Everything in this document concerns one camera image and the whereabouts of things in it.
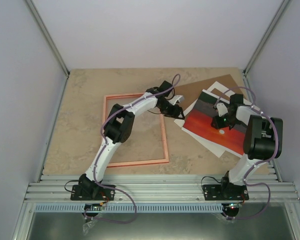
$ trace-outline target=white backdrop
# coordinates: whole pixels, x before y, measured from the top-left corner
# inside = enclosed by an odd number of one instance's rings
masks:
[[[249,73],[257,103],[283,119],[283,180],[300,196],[300,0],[293,0]]]
[[[0,240],[41,168],[66,77],[22,0],[0,0]]]
[[[67,67],[244,68],[282,0],[34,0]]]

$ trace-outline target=orange frame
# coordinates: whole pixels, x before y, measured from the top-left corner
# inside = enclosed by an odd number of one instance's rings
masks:
[[[103,113],[102,113],[102,122],[104,123],[107,118],[107,109],[108,109],[108,100],[110,99],[127,99],[127,98],[139,98],[144,94],[144,92],[138,93],[126,93],[126,94],[112,94],[105,95],[103,101]],[[164,116],[162,114],[160,117],[160,127],[161,127],[161,136],[162,136],[162,146],[163,146],[163,159],[153,159],[153,160],[140,160],[140,161],[129,161],[129,162],[113,162],[108,164],[108,168],[115,167],[130,167],[130,166],[140,166],[140,165],[151,165],[151,164],[167,164],[169,163],[169,153],[168,153],[168,144],[166,136],[166,127]]]

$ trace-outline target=purple cable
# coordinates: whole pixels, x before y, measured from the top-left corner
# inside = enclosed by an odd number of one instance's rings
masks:
[[[246,89],[246,90],[250,91],[250,93],[251,93],[252,96],[253,96],[253,102],[252,102],[252,104],[251,104],[250,109],[251,109],[252,111],[254,111],[255,113],[261,115],[262,117],[265,117],[265,118],[269,121],[269,123],[271,124],[272,129],[273,129],[274,140],[275,140],[275,145],[274,145],[274,152],[273,152],[273,155],[272,155],[269,159],[261,160],[261,161],[257,162],[255,165],[253,165],[252,167],[250,167],[250,169],[249,169],[249,170],[245,173],[245,175],[243,176],[243,182],[244,182],[244,184],[247,185],[248,187],[255,187],[255,186],[263,185],[263,186],[266,186],[266,188],[268,189],[268,199],[267,199],[267,202],[266,202],[266,205],[264,206],[264,208],[263,208],[261,211],[259,211],[258,213],[254,214],[254,215],[251,215],[251,216],[239,216],[239,217],[233,217],[233,216],[228,216],[225,212],[223,212],[223,215],[224,215],[227,219],[229,219],[229,220],[234,220],[234,219],[239,219],[239,220],[249,220],[249,219],[253,219],[253,218],[255,218],[255,217],[258,217],[259,215],[261,215],[261,214],[268,208],[268,206],[269,206],[269,204],[270,204],[270,199],[271,199],[271,190],[270,190],[269,185],[266,184],[265,182],[259,182],[259,183],[250,184],[250,183],[247,183],[246,179],[247,179],[248,175],[251,173],[251,171],[252,171],[256,166],[258,166],[258,165],[260,165],[260,164],[263,164],[263,163],[268,163],[268,162],[270,162],[270,161],[272,161],[272,160],[275,159],[275,157],[276,157],[276,155],[277,155],[277,153],[278,153],[278,149],[279,149],[279,137],[278,137],[278,132],[277,132],[276,126],[275,126],[274,122],[270,119],[270,117],[267,116],[267,115],[265,115],[262,111],[256,110],[256,109],[254,109],[254,108],[252,107],[252,106],[254,105],[255,101],[256,101],[256,95],[255,95],[255,93],[254,93],[251,89],[249,89],[249,88],[247,88],[247,87],[241,87],[241,86],[238,86],[238,87],[233,87],[233,88],[228,89],[227,91],[224,92],[224,94],[227,93],[228,91],[233,90],[233,89],[236,89],[236,88]]]
[[[128,221],[117,221],[117,220],[111,220],[111,219],[107,219],[107,218],[103,218],[103,217],[90,217],[90,216],[87,216],[87,210],[86,210],[86,211],[84,211],[84,213],[83,213],[83,215],[84,215],[85,218],[89,218],[89,219],[97,219],[97,220],[101,220],[101,221],[108,222],[108,223],[114,223],[114,224],[129,224],[129,223],[132,223],[134,220],[136,220],[136,218],[137,218],[137,206],[136,206],[136,203],[135,203],[135,201],[133,200],[133,198],[132,198],[127,192],[125,192],[125,191],[123,191],[123,190],[121,190],[121,189],[118,189],[118,188],[115,188],[115,187],[110,187],[110,186],[105,186],[105,185],[102,185],[100,182],[97,181],[97,178],[96,178],[96,168],[97,168],[97,163],[98,163],[98,160],[99,160],[101,154],[103,153],[103,151],[105,150],[105,148],[106,148],[106,146],[107,146],[107,144],[108,144],[108,140],[107,140],[106,136],[104,135],[103,129],[104,129],[105,125],[106,125],[113,117],[115,117],[117,114],[121,113],[122,111],[124,111],[124,110],[126,110],[126,109],[129,109],[129,108],[133,107],[134,105],[136,105],[136,104],[138,104],[138,103],[140,103],[140,102],[142,102],[142,101],[144,101],[144,100],[146,100],[146,99],[148,99],[148,98],[156,97],[156,96],[158,96],[158,95],[162,95],[162,94],[165,94],[165,93],[171,91],[171,90],[172,90],[172,89],[180,82],[180,79],[181,79],[180,74],[179,74],[179,73],[176,74],[176,75],[173,77],[173,79],[172,79],[172,86],[171,86],[170,88],[168,88],[167,90],[164,90],[164,91],[162,91],[162,92],[158,92],[158,93],[156,93],[156,94],[149,95],[149,96],[147,96],[147,97],[145,97],[145,98],[140,98],[139,100],[135,101],[133,104],[121,108],[120,110],[116,111],[116,112],[113,113],[111,116],[109,116],[109,117],[105,120],[105,122],[102,124],[102,126],[101,126],[100,134],[101,134],[101,136],[103,137],[103,139],[104,139],[104,141],[105,141],[105,145],[103,146],[103,148],[102,148],[101,151],[99,152],[99,154],[98,154],[98,156],[96,157],[96,160],[95,160],[95,162],[94,162],[94,167],[93,167],[93,180],[94,180],[94,182],[95,182],[98,186],[100,186],[100,187],[102,187],[102,188],[104,188],[104,189],[110,189],[110,190],[114,190],[114,191],[119,191],[119,192],[123,193],[124,195],[126,195],[126,196],[131,200],[131,202],[132,202],[132,204],[133,204],[133,208],[134,208],[134,215],[133,215],[133,217],[132,217],[130,220],[128,220]]]
[[[245,86],[235,86],[235,87],[229,88],[227,91],[223,92],[222,94],[227,97],[226,93],[229,92],[229,91],[232,91],[234,89],[245,89],[245,90],[249,91],[252,94],[252,103],[251,103],[251,105],[254,105],[256,103],[256,99],[257,98],[256,98],[255,93],[250,88],[245,87]],[[214,104],[214,107],[217,106],[217,104],[219,103],[220,99],[221,99],[221,96],[216,100],[216,102]]]

